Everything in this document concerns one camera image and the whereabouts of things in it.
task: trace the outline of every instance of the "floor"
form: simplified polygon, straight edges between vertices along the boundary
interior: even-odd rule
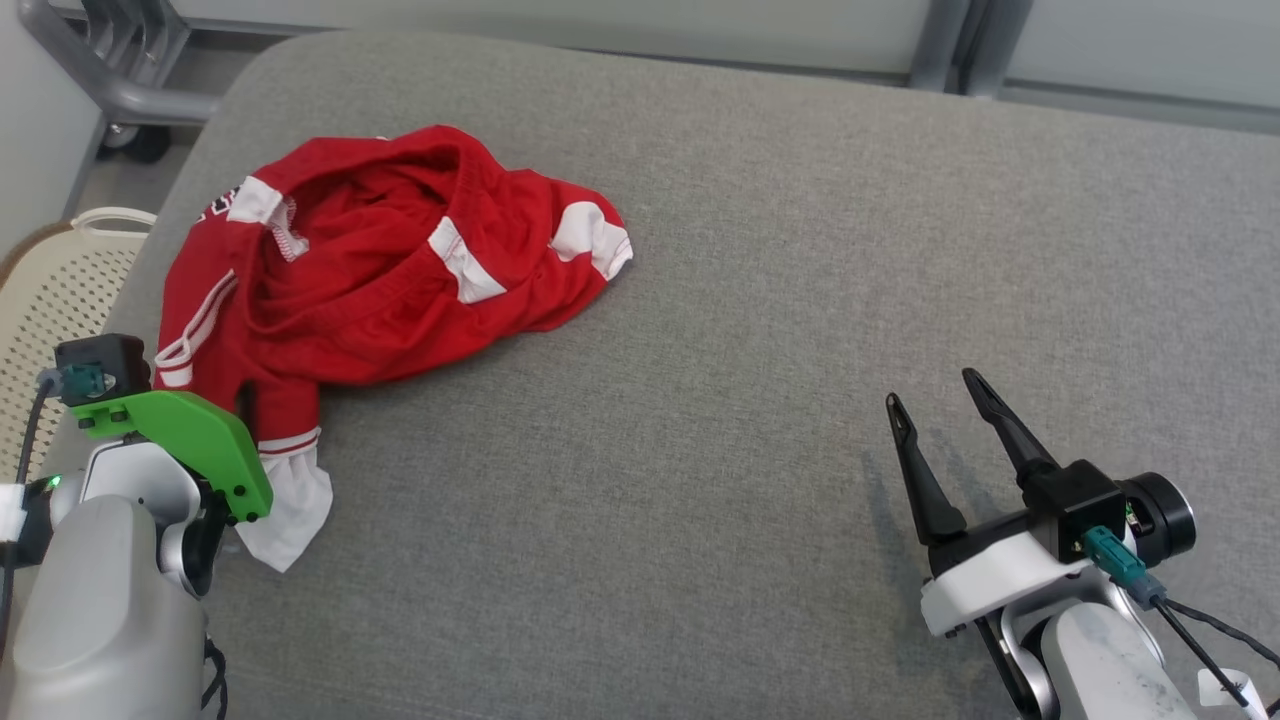
[[[221,95],[259,53],[280,40],[283,38],[268,35],[196,32],[174,67],[166,86]],[[754,69],[778,70],[780,68]],[[878,85],[901,82],[901,78],[886,79],[879,76],[864,78],[838,74],[838,77]],[[1265,109],[1222,108],[1176,99],[1139,97],[1082,88],[1018,83],[1010,83],[1001,94],[1001,100],[1157,122],[1280,135],[1280,111]],[[76,202],[76,211],[104,205],[123,205],[159,213],[198,136],[197,128],[177,128],[173,132],[173,147],[152,165],[134,163],[123,156],[93,161],[87,170],[83,190]]]

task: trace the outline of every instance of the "gray panel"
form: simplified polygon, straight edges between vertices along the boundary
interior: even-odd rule
[[[599,190],[636,260],[549,334],[325,393],[328,525],[285,575],[224,552],[209,598],[233,717],[1007,716],[977,635],[919,618],[883,410],[902,395],[972,520],[1018,507],[964,365],[1055,456],[1181,486],[1201,546],[1158,575],[1280,644],[1280,140],[312,36],[229,92],[111,329],[154,347],[165,268],[244,174],[315,135],[430,123]],[[52,462],[83,461],[73,433]]]

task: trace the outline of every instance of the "black cable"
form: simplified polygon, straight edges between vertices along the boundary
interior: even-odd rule
[[[36,388],[36,401],[27,416],[27,432],[22,436],[22,452],[18,454],[18,487],[27,484],[27,466],[31,465],[31,451],[36,446],[36,429],[40,427],[40,411],[54,391],[54,380],[46,379]],[[13,571],[18,565],[18,543],[4,546],[4,589],[0,591],[0,659],[4,657],[9,642],[9,615],[13,612]]]
[[[1222,689],[1225,689],[1228,694],[1230,694],[1231,698],[1240,707],[1248,707],[1249,701],[1244,700],[1244,694],[1240,693],[1240,688],[1235,687],[1235,683],[1226,679],[1226,674],[1222,673],[1222,669],[1219,667],[1217,662],[1213,662],[1213,659],[1210,657],[1207,652],[1204,652],[1204,648],[1201,647],[1198,642],[1196,642],[1196,638],[1193,638],[1190,632],[1183,626],[1183,623],[1178,619],[1176,615],[1174,615],[1174,611],[1170,610],[1167,605],[1165,605],[1165,601],[1156,597],[1152,598],[1151,605],[1156,610],[1158,610],[1161,615],[1165,616],[1165,620],[1169,621],[1169,625],[1174,629],[1175,633],[1178,633],[1178,637],[1183,638],[1183,642],[1187,643],[1187,647],[1192,648],[1192,652],[1196,653],[1196,657],[1199,657],[1199,661],[1204,665],[1204,667],[1208,667],[1208,671],[1212,673],[1215,678],[1217,678],[1217,682],[1222,684]]]
[[[204,710],[209,701],[214,700],[214,693],[218,693],[218,720],[225,720],[227,717],[227,656],[223,651],[218,650],[214,644],[214,639],[210,637],[205,638],[205,660],[214,661],[214,680],[209,683],[205,688],[205,694],[200,698],[200,708]]]
[[[1188,607],[1178,602],[1176,600],[1165,600],[1165,605],[1167,605],[1169,609],[1172,610],[1174,612],[1179,612],[1181,615],[1190,618],[1192,620],[1198,620],[1201,623],[1204,623],[1208,626],[1213,628],[1215,630],[1222,633],[1224,635],[1243,642],[1244,644],[1249,646],[1253,650],[1253,652],[1270,660],[1276,666],[1276,670],[1280,670],[1280,655],[1277,655],[1274,650],[1258,642],[1257,638],[1254,638],[1253,635],[1249,635],[1243,630],[1238,630],[1228,625],[1226,623],[1219,620],[1217,618],[1213,618],[1208,612],[1196,610],[1194,607]],[[1267,717],[1275,715],[1276,712],[1280,712],[1280,700],[1267,706]]]

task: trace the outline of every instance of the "gray metal frame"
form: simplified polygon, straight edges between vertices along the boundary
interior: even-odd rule
[[[908,87],[996,97],[1033,0],[932,0],[911,61]]]
[[[191,29],[166,0],[87,0],[88,37],[81,37],[47,0],[18,0],[18,18],[115,126],[201,126],[218,97],[164,90]],[[124,47],[142,28],[133,65],[122,72]]]

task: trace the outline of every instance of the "red garment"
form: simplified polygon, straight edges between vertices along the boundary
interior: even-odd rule
[[[192,227],[165,281],[163,387],[232,410],[264,455],[315,443],[319,383],[393,380],[586,307],[631,258],[599,193],[506,170],[449,127],[316,138]]]

